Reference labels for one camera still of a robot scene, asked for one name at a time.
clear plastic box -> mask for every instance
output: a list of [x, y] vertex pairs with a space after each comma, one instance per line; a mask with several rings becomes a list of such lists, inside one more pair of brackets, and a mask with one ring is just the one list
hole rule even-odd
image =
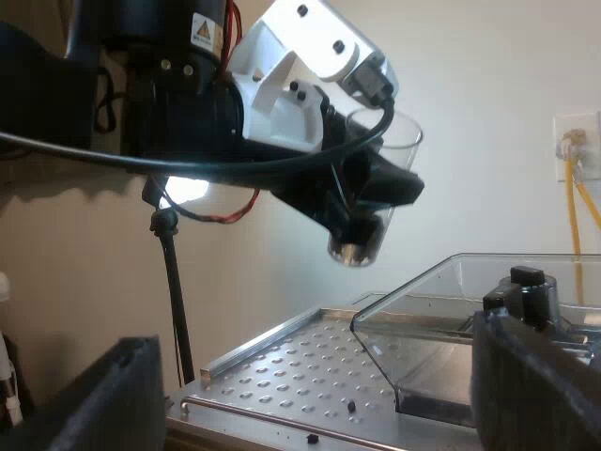
[[485, 295], [515, 266], [557, 279], [561, 320], [549, 339], [585, 364], [595, 357], [601, 343], [600, 256], [451, 257], [352, 321], [395, 390], [399, 412], [472, 426], [471, 321]]

black tripod stand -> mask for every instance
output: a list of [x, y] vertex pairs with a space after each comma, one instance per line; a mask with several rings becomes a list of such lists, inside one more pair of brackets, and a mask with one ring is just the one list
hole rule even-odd
[[192, 352], [190, 349], [190, 338], [188, 337], [188, 324], [186, 322], [186, 310], [184, 308], [181, 284], [179, 283], [179, 271], [177, 270], [177, 255], [174, 238], [177, 234], [177, 213], [173, 209], [160, 210], [161, 193], [152, 180], [146, 183], [142, 198], [153, 205], [157, 210], [152, 213], [150, 220], [150, 231], [161, 240], [162, 253], [165, 258], [167, 269], [167, 281], [169, 282], [169, 293], [171, 295], [171, 315], [176, 330], [177, 346], [181, 356], [181, 369], [184, 382], [194, 381], [194, 366]]

clear plastic cup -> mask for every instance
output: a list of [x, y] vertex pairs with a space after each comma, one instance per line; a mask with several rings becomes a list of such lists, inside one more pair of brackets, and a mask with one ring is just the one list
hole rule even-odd
[[[350, 140], [360, 137], [366, 130], [373, 129], [381, 120], [382, 110], [361, 109], [347, 117], [347, 133]], [[413, 118], [401, 112], [394, 112], [391, 127], [382, 136], [383, 144], [379, 154], [390, 163], [410, 170], [420, 144], [424, 140], [422, 128]], [[366, 245], [339, 242], [330, 236], [328, 252], [339, 263], [348, 267], [365, 267], [378, 257], [384, 236], [393, 219], [394, 209], [376, 212], [381, 223]]]

black screw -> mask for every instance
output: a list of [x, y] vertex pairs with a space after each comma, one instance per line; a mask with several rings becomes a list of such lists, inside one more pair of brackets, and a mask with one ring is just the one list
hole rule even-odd
[[345, 44], [341, 40], [337, 40], [333, 45], [334, 51], [341, 54], [345, 50]]

black knob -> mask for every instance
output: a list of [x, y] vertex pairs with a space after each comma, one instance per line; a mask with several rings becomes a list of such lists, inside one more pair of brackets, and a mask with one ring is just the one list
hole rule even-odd
[[545, 272], [527, 266], [515, 266], [511, 269], [511, 282], [522, 287], [537, 287], [545, 283]]
[[522, 286], [518, 284], [501, 284], [483, 299], [485, 311], [505, 307], [514, 318], [524, 318], [524, 302], [522, 300]]

